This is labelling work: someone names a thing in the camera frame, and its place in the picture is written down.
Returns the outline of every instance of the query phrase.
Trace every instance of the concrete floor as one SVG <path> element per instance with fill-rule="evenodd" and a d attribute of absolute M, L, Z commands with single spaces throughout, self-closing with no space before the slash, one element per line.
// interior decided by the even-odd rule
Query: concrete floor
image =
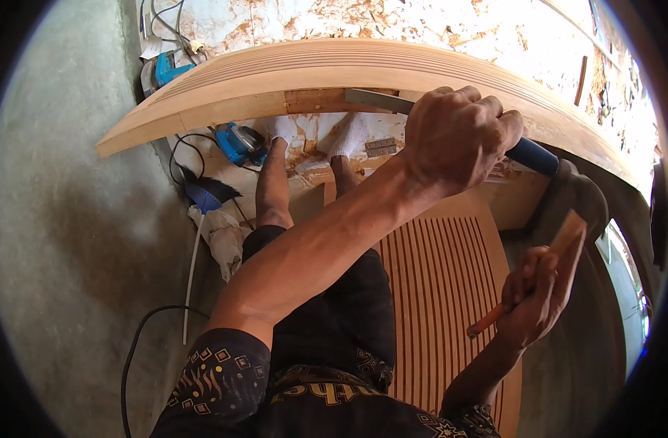
<path fill-rule="evenodd" d="M 137 104 L 134 8 L 59 0 L 0 110 L 0 319 L 41 405 L 70 437 L 122 434 L 131 339 L 147 311 L 183 300 L 195 236 L 152 148 L 100 160 L 93 147 Z M 214 293 L 196 298 L 209 304 Z M 170 312 L 147 323 L 129 374 L 136 436 L 149 434 L 183 365 L 182 313 Z"/>

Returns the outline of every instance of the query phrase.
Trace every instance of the wooden slat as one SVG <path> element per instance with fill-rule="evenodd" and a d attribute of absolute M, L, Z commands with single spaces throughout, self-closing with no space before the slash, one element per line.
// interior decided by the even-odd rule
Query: wooden slat
<path fill-rule="evenodd" d="M 389 394 L 437 414 L 452 379 L 490 342 L 465 328 L 500 300 L 508 274 L 502 242 L 479 189 L 448 198 L 380 242 L 395 309 L 396 368 Z M 491 413 L 513 437 L 521 364 L 502 382 Z"/>
<path fill-rule="evenodd" d="M 560 96 L 490 62 L 383 39 L 289 41 L 214 57 L 149 96 L 98 142 L 96 150 L 107 156 L 163 137 L 167 126 L 179 127 L 172 123 L 176 116 L 184 130 L 191 130 L 208 123 L 292 114 L 297 109 L 288 110 L 285 92 L 385 88 L 411 98 L 440 86 L 468 84 L 483 95 L 497 96 L 505 110 L 521 111 L 532 139 L 574 153 L 630 184 L 636 182 L 600 127 Z M 328 111 L 346 108 L 340 100 L 327 102 Z M 312 110 L 309 104 L 302 108 Z M 141 126 L 156 129 L 136 131 L 128 139 L 126 133 Z"/>

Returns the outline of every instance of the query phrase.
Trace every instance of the wooden board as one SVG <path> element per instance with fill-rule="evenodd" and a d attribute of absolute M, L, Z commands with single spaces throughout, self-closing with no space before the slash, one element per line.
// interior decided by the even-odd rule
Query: wooden board
<path fill-rule="evenodd" d="M 336 191 L 325 185 L 324 203 Z M 478 188 L 449 197 L 380 241 L 395 307 L 396 366 L 389 394 L 437 414 L 453 378 L 495 335 L 471 341 L 466 327 L 501 300 L 509 273 L 502 241 Z M 492 418 L 514 437 L 521 363 L 499 386 Z"/>
<path fill-rule="evenodd" d="M 557 95 L 480 59 L 382 39 L 289 41 L 214 57 L 149 96 L 96 149 L 100 156 L 107 156 L 199 127 L 297 114 L 318 104 L 332 112 L 347 108 L 332 99 L 336 92 L 334 96 L 324 93 L 322 103 L 314 102 L 309 92 L 307 104 L 292 104 L 293 91 L 383 88 L 415 98 L 442 85 L 468 84 L 483 95 L 497 96 L 505 110 L 521 111 L 532 139 L 574 153 L 629 184 L 636 182 L 599 126 Z"/>

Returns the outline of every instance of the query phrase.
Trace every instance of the man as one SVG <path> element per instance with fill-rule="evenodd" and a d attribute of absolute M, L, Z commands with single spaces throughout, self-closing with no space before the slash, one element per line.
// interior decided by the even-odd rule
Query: man
<path fill-rule="evenodd" d="M 435 416 L 386 395 L 393 309 L 371 246 L 484 181 L 519 140 L 521 115 L 471 86 L 427 92 L 409 115 L 406 147 L 360 185 L 348 155 L 367 131 L 359 116 L 347 117 L 328 156 L 338 199 L 296 227 L 288 214 L 288 135 L 276 123 L 246 262 L 190 350 L 154 437 L 497 436 L 489 416 L 497 385 L 565 308 L 580 248 L 573 245 L 560 265 L 545 247 L 527 251 L 507 277 L 496 336 L 452 381 Z M 534 292 L 525 293 L 530 282 Z M 373 365 L 368 372 L 357 367 L 362 357 Z"/>

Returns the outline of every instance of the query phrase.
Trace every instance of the black shorts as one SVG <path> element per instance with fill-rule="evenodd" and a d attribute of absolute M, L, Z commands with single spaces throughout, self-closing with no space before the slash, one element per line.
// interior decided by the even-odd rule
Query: black shorts
<path fill-rule="evenodd" d="M 285 231 L 275 225 L 257 228 L 243 243 L 243 260 Z M 360 375 L 365 352 L 390 369 L 394 367 L 395 317 L 389 278 L 373 249 L 359 257 L 326 291 L 274 327 L 271 373 L 306 364 Z"/>

